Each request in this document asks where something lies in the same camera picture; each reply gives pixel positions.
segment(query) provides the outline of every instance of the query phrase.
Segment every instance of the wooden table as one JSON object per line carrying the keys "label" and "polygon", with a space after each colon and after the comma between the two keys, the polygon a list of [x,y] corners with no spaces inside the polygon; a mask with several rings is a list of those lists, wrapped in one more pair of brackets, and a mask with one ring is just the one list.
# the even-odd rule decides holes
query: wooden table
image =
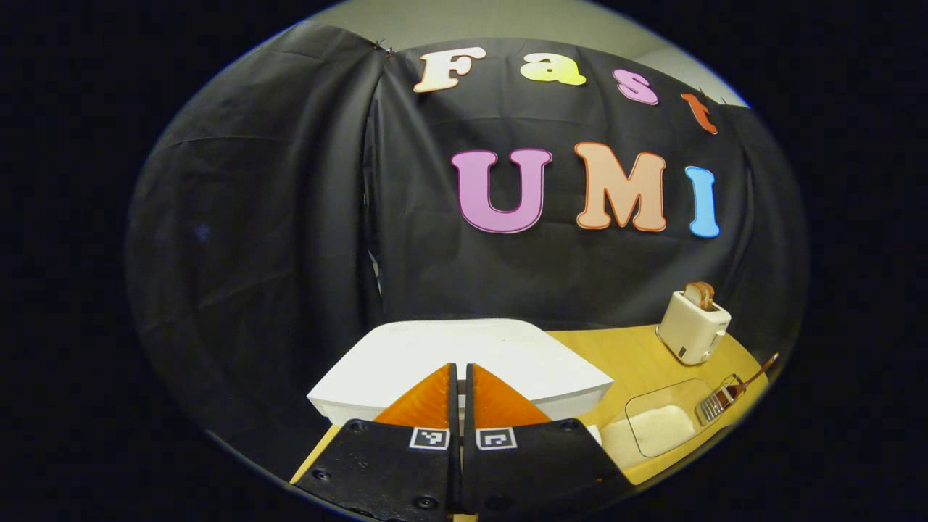
{"label": "wooden table", "polygon": [[[578,417],[585,425],[595,424],[601,431],[608,423],[624,417],[628,400],[665,386],[699,378],[711,388],[716,388],[733,373],[747,379],[760,370],[758,361],[731,335],[726,335],[719,342],[712,357],[705,363],[686,366],[657,338],[654,333],[655,326],[652,324],[607,330],[548,332],[615,381],[596,408]],[[731,408],[695,437],[663,455],[646,459],[631,467],[624,467],[622,472],[636,485],[656,476],[694,451],[723,427],[736,423],[754,405],[766,387],[767,376],[761,375]],[[290,480],[291,484],[303,476],[340,428],[333,425],[319,440]],[[466,515],[460,518],[461,516],[456,515],[455,519],[473,519],[467,518]]]}

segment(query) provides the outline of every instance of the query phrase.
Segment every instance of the white toaster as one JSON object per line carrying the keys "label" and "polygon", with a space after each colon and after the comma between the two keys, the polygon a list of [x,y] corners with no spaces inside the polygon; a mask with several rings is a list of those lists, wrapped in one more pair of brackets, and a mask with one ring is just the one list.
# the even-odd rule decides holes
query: white toaster
{"label": "white toaster", "polygon": [[670,351],[687,365],[706,362],[725,336],[731,314],[713,303],[711,310],[703,310],[674,292],[664,318],[657,327],[657,336]]}

